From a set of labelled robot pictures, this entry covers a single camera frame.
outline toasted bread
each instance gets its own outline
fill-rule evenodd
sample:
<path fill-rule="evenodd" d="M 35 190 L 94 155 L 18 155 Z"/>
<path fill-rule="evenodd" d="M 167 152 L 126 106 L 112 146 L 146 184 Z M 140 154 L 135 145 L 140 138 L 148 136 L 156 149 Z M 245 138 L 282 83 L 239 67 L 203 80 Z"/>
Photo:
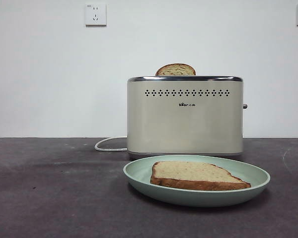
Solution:
<path fill-rule="evenodd" d="M 172 63 L 161 67 L 157 73 L 158 75 L 195 75 L 193 67 L 184 63 Z"/>
<path fill-rule="evenodd" d="M 162 161 L 152 167 L 150 183 L 190 190 L 222 191 L 251 187 L 216 165 L 202 162 Z"/>

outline toaster base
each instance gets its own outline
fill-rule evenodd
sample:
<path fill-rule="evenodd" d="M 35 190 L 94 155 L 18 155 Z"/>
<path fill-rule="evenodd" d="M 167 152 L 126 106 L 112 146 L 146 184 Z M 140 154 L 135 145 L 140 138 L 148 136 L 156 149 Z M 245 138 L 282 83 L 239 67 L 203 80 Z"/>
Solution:
<path fill-rule="evenodd" d="M 130 160 L 138 160 L 145 157 L 161 156 L 161 155 L 204 155 L 212 157 L 222 157 L 227 159 L 238 159 L 242 152 L 238 153 L 139 153 L 128 151 Z"/>

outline stainless steel toaster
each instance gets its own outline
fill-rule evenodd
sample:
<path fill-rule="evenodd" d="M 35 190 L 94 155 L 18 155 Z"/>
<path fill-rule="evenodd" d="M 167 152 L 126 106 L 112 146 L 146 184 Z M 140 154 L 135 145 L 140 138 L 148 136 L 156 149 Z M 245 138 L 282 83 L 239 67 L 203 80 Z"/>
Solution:
<path fill-rule="evenodd" d="M 231 76 L 147 76 L 128 80 L 127 147 L 132 158 L 239 155 L 243 80 Z"/>

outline gray tabletop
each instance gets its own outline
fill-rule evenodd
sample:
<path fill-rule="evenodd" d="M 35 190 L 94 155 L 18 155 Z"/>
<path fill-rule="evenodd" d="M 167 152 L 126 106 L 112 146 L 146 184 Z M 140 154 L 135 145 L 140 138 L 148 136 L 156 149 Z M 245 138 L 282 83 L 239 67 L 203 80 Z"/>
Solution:
<path fill-rule="evenodd" d="M 234 206 L 163 203 L 133 189 L 128 153 L 100 138 L 0 138 L 0 238 L 298 238 L 298 138 L 244 139 L 271 182 Z M 125 147 L 125 140 L 104 147 Z"/>

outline ventilation holes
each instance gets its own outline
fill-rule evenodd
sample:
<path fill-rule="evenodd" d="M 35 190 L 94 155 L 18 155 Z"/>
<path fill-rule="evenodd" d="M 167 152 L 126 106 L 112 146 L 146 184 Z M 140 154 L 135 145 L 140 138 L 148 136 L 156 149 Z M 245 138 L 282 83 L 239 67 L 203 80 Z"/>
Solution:
<path fill-rule="evenodd" d="M 169 89 L 152 89 L 152 90 L 149 90 L 149 89 L 146 89 L 145 91 L 145 95 L 148 97 L 148 96 L 173 96 L 173 97 L 182 97 L 183 95 L 185 95 L 186 97 L 189 97 L 189 96 L 192 96 L 192 97 L 195 97 L 195 96 L 210 96 L 212 95 L 213 97 L 215 96 L 219 96 L 219 97 L 222 97 L 222 96 L 226 96 L 228 97 L 230 94 L 229 90 L 228 89 L 192 89 L 192 90 L 189 90 L 189 89 L 185 89 L 185 90 L 182 90 L 182 89 L 178 89 L 178 91 L 176 89 L 172 89 L 172 90 L 169 90 Z"/>

